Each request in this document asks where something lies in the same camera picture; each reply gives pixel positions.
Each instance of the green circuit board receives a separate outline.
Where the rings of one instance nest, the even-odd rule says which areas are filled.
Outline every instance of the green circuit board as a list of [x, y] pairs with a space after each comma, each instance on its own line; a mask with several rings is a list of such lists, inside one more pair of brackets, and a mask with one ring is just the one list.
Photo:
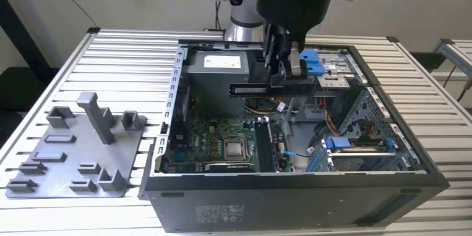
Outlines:
[[[275, 127], [275, 143], [285, 140], [281, 127]], [[224, 143], [228, 139], [244, 141], [244, 159], [225, 159]], [[193, 120], [189, 132], [189, 148], [187, 152], [172, 151], [169, 154], [169, 172], [199, 173], [208, 163], [231, 162], [251, 163], [259, 172], [259, 156], [255, 136], [255, 122], [252, 120]]]

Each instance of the open computer tower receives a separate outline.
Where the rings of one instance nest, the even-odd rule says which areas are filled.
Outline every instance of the open computer tower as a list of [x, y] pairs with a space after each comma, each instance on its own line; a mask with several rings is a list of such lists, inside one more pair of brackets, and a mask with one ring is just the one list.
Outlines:
[[141, 196], [167, 232], [385, 226], [448, 187], [353, 46], [268, 88], [260, 43], [181, 40]]

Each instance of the metal slotted table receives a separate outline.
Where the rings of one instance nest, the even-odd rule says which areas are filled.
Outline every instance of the metal slotted table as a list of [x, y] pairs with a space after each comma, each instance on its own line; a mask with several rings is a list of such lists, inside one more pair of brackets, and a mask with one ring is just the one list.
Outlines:
[[[137, 199], [137, 192], [149, 146], [160, 130], [179, 39], [220, 40], [221, 33], [101, 29], [85, 35], [0, 150], [0, 232], [11, 235], [164, 234], [153, 208], [148, 201]], [[451, 188], [387, 228], [223, 234], [472, 235], [471, 115], [395, 40], [317, 35], [308, 36], [307, 43], [356, 46]], [[109, 107], [113, 113], [131, 109], [148, 118], [125, 196], [9, 200], [4, 188], [47, 129], [47, 111], [60, 104], [81, 112], [75, 104], [81, 91], [95, 91], [100, 107]]]
[[435, 51], [441, 53], [472, 78], [472, 40], [441, 39]]

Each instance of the motherboard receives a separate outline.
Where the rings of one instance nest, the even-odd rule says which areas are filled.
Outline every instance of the motherboard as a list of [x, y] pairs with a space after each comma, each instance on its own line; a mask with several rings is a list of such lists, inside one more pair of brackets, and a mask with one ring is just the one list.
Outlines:
[[[281, 124], [273, 123], [273, 144], [285, 146]], [[212, 168], [237, 164], [248, 172], [260, 171], [255, 121], [213, 119], [193, 120], [188, 133], [187, 149], [171, 150], [169, 173], [204, 173]]]

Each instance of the gray fixture base plate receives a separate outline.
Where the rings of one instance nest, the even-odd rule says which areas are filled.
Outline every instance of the gray fixture base plate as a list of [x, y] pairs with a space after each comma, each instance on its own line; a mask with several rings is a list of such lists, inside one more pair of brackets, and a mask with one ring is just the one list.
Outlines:
[[[31, 179], [37, 185], [32, 192], [12, 192], [7, 189], [9, 198], [57, 198], [57, 197], [121, 197], [127, 191], [127, 184], [133, 167], [135, 156], [140, 145], [145, 116], [140, 116], [143, 124], [141, 130], [124, 130], [121, 116], [113, 116], [115, 126], [111, 128], [115, 142], [104, 145], [92, 127], [85, 114], [75, 114], [75, 118], [65, 118], [68, 129], [53, 129], [51, 126], [40, 140], [27, 162], [33, 162], [36, 153], [51, 154], [52, 156], [65, 153], [64, 162], [44, 162], [47, 167], [44, 174], [32, 175], [19, 172], [15, 180]], [[48, 135], [75, 135], [75, 143], [49, 143], [44, 142]], [[97, 184], [97, 174], [81, 174], [77, 171], [79, 164], [97, 163], [105, 169], [109, 176], [119, 170], [124, 185], [117, 191], [104, 191]], [[91, 180], [96, 185], [95, 192], [73, 192], [69, 188], [72, 181]]]

